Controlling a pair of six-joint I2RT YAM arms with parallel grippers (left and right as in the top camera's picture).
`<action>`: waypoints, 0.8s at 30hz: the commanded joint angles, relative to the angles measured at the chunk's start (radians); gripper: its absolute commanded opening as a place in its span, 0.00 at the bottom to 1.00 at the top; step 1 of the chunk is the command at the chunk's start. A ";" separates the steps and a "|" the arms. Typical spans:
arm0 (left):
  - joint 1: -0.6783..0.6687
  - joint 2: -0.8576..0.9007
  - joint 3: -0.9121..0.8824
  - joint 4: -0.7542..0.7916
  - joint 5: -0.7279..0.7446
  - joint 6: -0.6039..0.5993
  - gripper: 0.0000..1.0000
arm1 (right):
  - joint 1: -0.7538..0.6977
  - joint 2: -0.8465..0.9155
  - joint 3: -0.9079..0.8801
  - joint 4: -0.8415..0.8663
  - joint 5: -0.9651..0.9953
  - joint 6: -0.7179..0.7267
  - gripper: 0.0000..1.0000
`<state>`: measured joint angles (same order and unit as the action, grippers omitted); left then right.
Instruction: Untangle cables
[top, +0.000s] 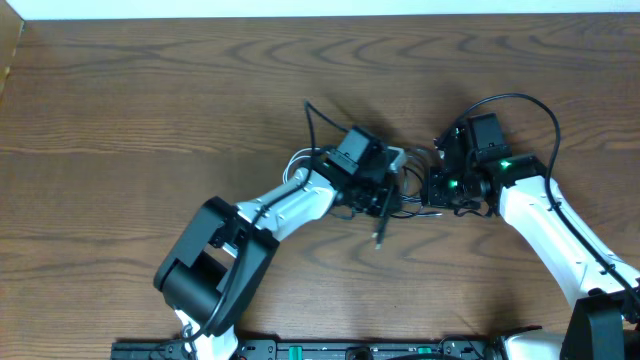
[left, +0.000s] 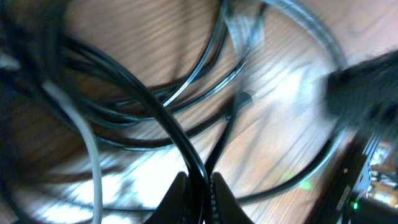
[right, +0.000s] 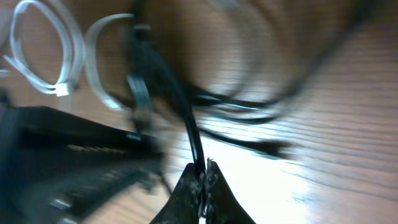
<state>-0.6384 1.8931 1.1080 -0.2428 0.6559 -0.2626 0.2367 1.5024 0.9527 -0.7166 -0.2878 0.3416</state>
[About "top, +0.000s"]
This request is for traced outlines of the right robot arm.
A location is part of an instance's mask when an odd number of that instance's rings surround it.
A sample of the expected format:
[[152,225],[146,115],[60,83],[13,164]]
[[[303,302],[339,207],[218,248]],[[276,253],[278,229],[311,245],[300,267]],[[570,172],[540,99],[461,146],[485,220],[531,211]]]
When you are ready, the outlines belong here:
[[572,315],[563,334],[525,327],[496,336],[486,359],[636,359],[639,271],[610,250],[569,205],[533,154],[513,155],[495,114],[454,123],[435,147],[424,205],[499,216],[531,246]]

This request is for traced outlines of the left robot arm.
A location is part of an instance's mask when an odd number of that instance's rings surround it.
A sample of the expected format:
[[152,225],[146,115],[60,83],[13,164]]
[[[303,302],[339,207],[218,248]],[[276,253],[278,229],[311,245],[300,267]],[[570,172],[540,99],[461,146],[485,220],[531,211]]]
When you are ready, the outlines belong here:
[[234,325],[247,309],[281,242],[334,207],[379,219],[377,243],[401,200],[396,176],[403,149],[354,127],[339,145],[312,145],[284,182],[255,199],[207,200],[157,269],[154,287],[183,333],[150,351],[152,359],[229,359]]

